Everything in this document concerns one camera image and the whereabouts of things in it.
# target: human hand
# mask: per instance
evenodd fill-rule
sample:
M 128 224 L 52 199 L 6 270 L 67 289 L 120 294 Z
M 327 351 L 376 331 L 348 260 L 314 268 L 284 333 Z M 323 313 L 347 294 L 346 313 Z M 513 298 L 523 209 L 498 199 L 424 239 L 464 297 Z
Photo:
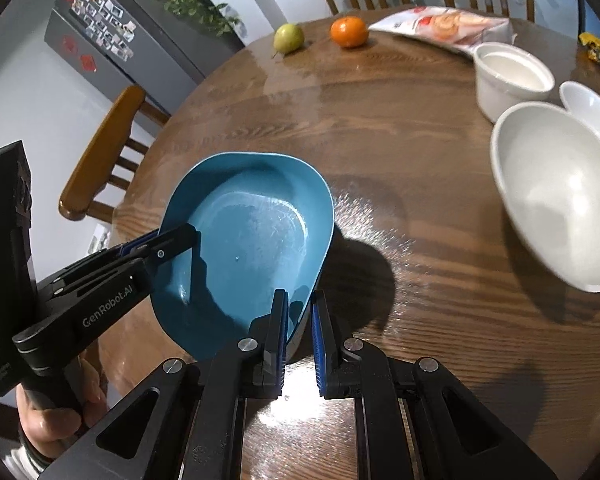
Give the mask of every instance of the human hand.
M 80 365 L 85 399 L 82 416 L 90 428 L 107 413 L 107 399 L 100 389 L 100 378 L 95 368 L 83 357 L 80 357 Z M 80 415 L 69 408 L 37 410 L 21 384 L 16 387 L 16 403 L 22 431 L 30 443 L 49 458 L 58 458 L 62 454 L 65 447 L 60 441 L 72 436 L 82 424 Z

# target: white bowl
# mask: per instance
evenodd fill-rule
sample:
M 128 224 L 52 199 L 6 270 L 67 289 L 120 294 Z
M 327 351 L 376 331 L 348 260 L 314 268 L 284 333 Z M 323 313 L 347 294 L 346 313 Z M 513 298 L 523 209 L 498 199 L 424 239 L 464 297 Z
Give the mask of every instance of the white bowl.
M 560 85 L 560 100 L 567 111 L 600 137 L 600 96 L 575 81 Z
M 513 105 L 547 99 L 555 86 L 551 70 L 516 46 L 483 43 L 474 61 L 478 106 L 492 123 Z
M 560 279 L 600 292 L 600 140 L 546 103 L 507 110 L 491 135 L 491 168 L 513 225 Z

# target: round wooden table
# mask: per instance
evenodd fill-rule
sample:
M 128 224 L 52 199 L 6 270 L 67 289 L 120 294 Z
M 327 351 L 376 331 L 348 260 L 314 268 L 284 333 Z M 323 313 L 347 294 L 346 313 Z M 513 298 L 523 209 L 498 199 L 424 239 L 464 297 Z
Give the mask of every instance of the round wooden table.
M 372 23 L 390 12 L 360 15 Z M 272 58 L 270 38 L 257 41 L 193 92 L 140 165 L 116 237 L 157 227 L 178 181 L 209 155 L 306 160 L 335 202 L 320 287 L 336 313 L 390 356 L 439 358 L 561 479 L 578 478 L 600 452 L 600 294 L 555 278 L 513 232 L 471 61 L 377 32 L 341 50 L 331 21 L 304 25 L 308 46 L 286 57 Z M 558 85 L 574 79 L 600 93 L 600 69 L 575 40 L 519 20 L 514 28 Z M 352 401 L 320 399 L 310 344 L 308 334 L 283 396 L 251 403 L 245 479 L 356 478 Z M 183 355 L 148 301 L 100 341 L 122 394 Z

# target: gray refrigerator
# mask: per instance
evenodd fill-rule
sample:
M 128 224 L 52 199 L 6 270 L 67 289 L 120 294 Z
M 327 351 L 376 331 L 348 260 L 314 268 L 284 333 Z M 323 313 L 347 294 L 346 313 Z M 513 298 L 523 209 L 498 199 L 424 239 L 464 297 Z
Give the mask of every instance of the gray refrigerator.
M 168 114 L 244 46 L 158 0 L 56 0 L 45 42 L 110 100 L 137 84 Z

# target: screw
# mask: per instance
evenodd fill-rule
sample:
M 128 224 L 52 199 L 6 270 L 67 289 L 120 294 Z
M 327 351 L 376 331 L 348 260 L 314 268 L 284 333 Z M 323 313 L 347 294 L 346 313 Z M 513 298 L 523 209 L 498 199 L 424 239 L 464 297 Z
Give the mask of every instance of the screw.
M 438 369 L 438 361 L 431 357 L 423 357 L 420 359 L 420 368 L 426 372 L 435 372 Z
M 250 352 L 251 350 L 255 350 L 257 347 L 258 342 L 251 337 L 246 337 L 238 341 L 238 348 L 241 352 Z
M 168 374 L 177 374 L 182 370 L 182 361 L 180 359 L 169 359 L 164 362 L 162 369 Z
M 344 341 L 344 348 L 346 348 L 350 352 L 355 352 L 357 350 L 360 350 L 362 348 L 362 345 L 363 345 L 362 341 L 360 341 L 360 339 L 357 339 L 355 337 L 350 337 L 349 339 L 345 339 L 345 341 Z

